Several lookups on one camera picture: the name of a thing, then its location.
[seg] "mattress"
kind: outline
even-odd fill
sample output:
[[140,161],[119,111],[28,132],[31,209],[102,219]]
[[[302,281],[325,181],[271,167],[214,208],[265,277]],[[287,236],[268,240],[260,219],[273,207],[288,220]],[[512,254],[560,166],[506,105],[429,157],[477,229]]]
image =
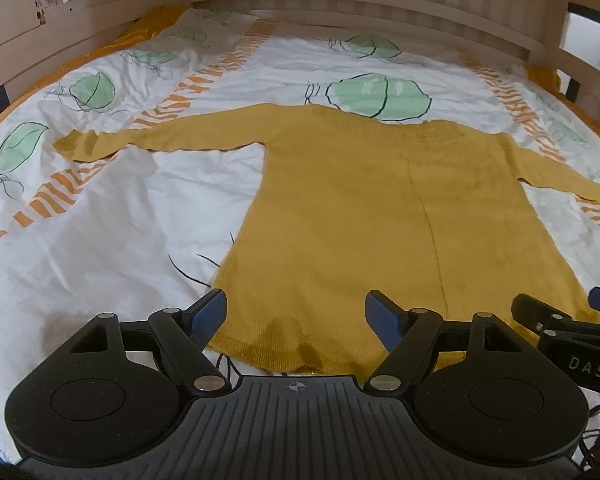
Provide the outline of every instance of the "mattress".
[[[600,138],[523,66],[413,38],[202,9],[123,46],[48,81],[0,122],[0,456],[10,462],[18,460],[3,417],[11,389],[96,314],[146,319],[205,294],[262,179],[259,144],[129,147],[75,164],[52,146],[74,128],[113,132],[262,102],[313,103],[379,121],[507,132],[600,183]],[[584,289],[600,286],[600,206],[523,186]],[[207,354],[234,382],[272,373]],[[145,354],[130,358],[151,364]]]

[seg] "orange striped pattern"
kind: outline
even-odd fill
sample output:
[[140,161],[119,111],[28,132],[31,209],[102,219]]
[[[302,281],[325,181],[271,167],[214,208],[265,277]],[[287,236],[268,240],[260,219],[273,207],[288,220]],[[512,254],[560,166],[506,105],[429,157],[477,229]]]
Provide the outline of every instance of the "orange striped pattern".
[[[469,51],[458,49],[458,52],[462,63],[482,78],[493,94],[507,109],[513,122],[521,124],[526,132],[538,143],[538,150],[543,155],[565,164],[567,162],[566,159],[560,154],[560,150],[555,145],[554,140],[544,131],[540,125],[538,115],[529,107],[522,94],[513,85],[505,83],[495,70],[480,65],[480,62]],[[575,197],[575,200],[576,202],[586,202],[593,206],[582,206],[580,210],[600,227],[600,204],[579,197]]]
[[[75,204],[82,187],[115,159],[116,155],[77,170],[68,169],[54,173],[49,182],[45,182],[38,188],[29,205],[13,215],[13,226],[27,228],[35,222],[66,213],[69,207]],[[0,239],[7,234],[8,231],[0,230]]]
[[132,124],[150,128],[177,119],[181,113],[190,108],[197,95],[211,88],[214,81],[227,72],[234,72],[241,68],[276,30],[276,25],[276,22],[270,20],[257,19],[240,41],[229,52],[222,55],[218,63],[200,68],[187,76],[157,107],[142,111]]

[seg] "crosshair symbol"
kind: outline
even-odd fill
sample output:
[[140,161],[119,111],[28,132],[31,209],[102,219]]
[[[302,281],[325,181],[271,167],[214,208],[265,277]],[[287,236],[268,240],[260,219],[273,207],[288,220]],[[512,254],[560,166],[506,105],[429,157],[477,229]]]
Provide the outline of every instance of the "crosshair symbol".
[[295,391],[295,393],[301,392],[306,388],[306,384],[296,381],[289,385],[289,389]]

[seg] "yellow shirt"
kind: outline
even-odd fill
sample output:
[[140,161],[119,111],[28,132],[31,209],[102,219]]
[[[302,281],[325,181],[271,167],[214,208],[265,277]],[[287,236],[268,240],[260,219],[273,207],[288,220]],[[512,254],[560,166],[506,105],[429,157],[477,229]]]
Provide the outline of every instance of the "yellow shirt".
[[56,148],[92,161],[146,150],[266,147],[262,185],[214,286],[228,317],[212,347],[279,371],[368,376],[386,351],[365,295],[445,319],[488,311],[513,324],[520,292],[600,322],[519,180],[600,203],[571,168],[448,121],[383,124],[317,105],[255,105]]

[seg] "shirt sleeve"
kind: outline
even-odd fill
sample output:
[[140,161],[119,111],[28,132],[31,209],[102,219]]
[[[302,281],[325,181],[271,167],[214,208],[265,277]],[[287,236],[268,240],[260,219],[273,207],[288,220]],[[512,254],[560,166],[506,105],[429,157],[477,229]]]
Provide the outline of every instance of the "shirt sleeve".
[[288,107],[259,104],[225,112],[184,117],[151,128],[131,128],[117,133],[77,130],[62,137],[54,147],[66,158],[93,162],[129,144],[144,150],[232,150],[253,142],[273,140],[286,119]]
[[600,204],[600,184],[582,176],[566,164],[520,148],[508,134],[496,134],[513,175],[534,187],[547,187],[576,194]]

